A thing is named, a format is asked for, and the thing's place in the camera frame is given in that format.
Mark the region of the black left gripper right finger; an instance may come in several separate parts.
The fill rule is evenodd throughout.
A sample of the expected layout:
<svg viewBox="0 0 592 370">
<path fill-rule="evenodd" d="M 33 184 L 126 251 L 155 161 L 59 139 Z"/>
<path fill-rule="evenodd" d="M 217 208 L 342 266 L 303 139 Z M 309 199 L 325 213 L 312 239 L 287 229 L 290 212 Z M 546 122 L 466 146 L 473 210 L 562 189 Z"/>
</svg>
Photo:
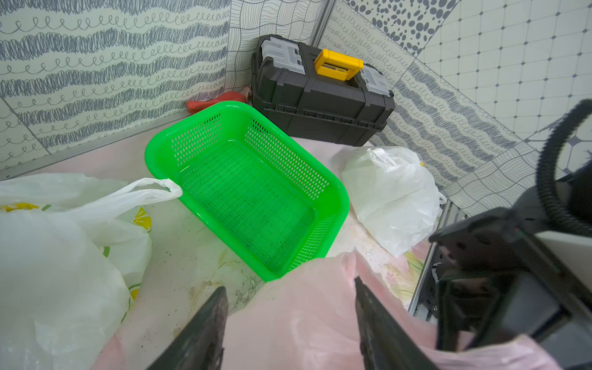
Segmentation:
<svg viewBox="0 0 592 370">
<path fill-rule="evenodd" d="M 370 369 L 437 370 L 359 277 L 356 315 L 364 367 Z"/>
</svg>

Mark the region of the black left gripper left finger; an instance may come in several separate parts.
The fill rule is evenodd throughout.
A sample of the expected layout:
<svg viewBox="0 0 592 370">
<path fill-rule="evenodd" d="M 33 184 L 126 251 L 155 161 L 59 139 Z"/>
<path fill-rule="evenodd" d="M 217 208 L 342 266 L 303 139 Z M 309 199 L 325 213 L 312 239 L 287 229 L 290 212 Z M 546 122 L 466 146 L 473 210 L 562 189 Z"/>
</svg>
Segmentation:
<svg viewBox="0 0 592 370">
<path fill-rule="evenodd" d="M 219 287 L 150 368 L 220 369 L 227 319 L 227 291 Z"/>
</svg>

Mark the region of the white plastic bag lemon print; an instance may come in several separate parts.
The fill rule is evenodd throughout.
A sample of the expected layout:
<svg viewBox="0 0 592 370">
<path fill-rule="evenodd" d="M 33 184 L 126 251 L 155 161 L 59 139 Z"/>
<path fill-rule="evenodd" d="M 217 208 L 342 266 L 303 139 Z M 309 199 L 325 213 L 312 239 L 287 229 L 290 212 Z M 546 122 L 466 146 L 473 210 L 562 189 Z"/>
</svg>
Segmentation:
<svg viewBox="0 0 592 370">
<path fill-rule="evenodd" d="M 418 154 L 401 146 L 354 150 L 342 182 L 358 221 L 394 257 L 430 236 L 446 203 Z"/>
</svg>

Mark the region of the pink plastic bag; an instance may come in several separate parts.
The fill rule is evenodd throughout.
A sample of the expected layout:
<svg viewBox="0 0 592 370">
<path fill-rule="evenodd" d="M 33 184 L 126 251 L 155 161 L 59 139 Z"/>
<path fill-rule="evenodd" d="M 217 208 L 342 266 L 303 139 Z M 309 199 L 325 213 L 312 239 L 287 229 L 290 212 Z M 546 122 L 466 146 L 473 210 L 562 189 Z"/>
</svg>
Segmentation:
<svg viewBox="0 0 592 370">
<path fill-rule="evenodd" d="M 224 331 L 225 369 L 361 369 L 355 280 L 360 278 L 438 369 L 555 369 L 557 362 L 520 335 L 468 351 L 436 349 L 436 326 L 414 318 L 358 252 L 305 263 L 264 284 L 231 314 Z"/>
</svg>

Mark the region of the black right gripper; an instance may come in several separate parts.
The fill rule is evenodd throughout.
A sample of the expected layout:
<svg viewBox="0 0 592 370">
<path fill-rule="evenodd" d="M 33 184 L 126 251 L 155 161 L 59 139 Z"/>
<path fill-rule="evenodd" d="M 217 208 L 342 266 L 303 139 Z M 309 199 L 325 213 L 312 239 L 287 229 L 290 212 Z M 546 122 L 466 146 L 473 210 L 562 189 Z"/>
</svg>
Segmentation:
<svg viewBox="0 0 592 370">
<path fill-rule="evenodd" d="M 436 348 L 457 352 L 525 335 L 563 369 L 591 367 L 591 290 L 504 208 L 432 236 L 443 254 L 436 272 Z"/>
</svg>

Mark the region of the green plastic basket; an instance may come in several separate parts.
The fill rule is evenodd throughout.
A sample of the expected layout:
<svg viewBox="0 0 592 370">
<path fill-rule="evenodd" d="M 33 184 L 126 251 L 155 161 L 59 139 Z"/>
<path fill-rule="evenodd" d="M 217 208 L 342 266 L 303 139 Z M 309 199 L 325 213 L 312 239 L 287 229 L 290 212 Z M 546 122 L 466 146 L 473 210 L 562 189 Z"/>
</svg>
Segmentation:
<svg viewBox="0 0 592 370">
<path fill-rule="evenodd" d="M 339 178 L 245 103 L 218 103 L 163 130 L 145 163 L 265 282 L 325 257 L 350 209 Z"/>
</svg>

